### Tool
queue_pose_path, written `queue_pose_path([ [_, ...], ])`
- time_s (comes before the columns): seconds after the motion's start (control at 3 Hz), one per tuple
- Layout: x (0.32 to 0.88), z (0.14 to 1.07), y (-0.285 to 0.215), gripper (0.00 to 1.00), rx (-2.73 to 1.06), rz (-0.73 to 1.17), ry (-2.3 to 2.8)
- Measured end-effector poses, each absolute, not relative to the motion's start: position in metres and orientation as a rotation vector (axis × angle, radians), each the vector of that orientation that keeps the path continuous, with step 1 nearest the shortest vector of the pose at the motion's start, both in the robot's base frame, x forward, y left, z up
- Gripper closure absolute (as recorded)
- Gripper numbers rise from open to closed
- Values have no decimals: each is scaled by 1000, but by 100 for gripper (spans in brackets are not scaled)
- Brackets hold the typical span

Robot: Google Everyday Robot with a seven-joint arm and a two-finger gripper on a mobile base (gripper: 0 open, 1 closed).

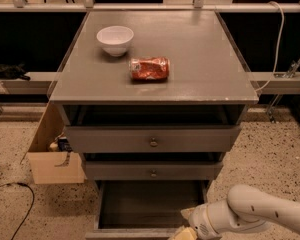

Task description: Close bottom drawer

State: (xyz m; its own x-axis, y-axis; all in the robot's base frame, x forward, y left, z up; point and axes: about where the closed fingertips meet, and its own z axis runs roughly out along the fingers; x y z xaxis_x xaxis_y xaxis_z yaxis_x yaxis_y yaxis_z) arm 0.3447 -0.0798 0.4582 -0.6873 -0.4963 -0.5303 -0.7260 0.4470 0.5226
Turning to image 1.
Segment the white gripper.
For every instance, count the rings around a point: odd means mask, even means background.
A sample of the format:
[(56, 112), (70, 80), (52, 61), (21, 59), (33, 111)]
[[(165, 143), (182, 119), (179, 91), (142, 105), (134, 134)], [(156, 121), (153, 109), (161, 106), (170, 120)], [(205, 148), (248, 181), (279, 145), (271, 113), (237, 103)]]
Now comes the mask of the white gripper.
[(197, 206), (188, 219), (191, 227), (180, 227), (168, 240), (211, 240), (229, 229), (229, 207), (225, 200)]

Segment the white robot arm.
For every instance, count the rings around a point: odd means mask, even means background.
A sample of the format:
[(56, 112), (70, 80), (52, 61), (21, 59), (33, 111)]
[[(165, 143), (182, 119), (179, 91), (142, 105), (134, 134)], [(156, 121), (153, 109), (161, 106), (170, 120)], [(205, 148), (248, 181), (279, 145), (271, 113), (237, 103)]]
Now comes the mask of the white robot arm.
[(189, 226), (168, 240), (216, 240), (223, 233), (259, 233), (271, 223), (300, 235), (300, 202), (281, 199), (248, 185), (235, 185), (223, 200), (183, 209)]

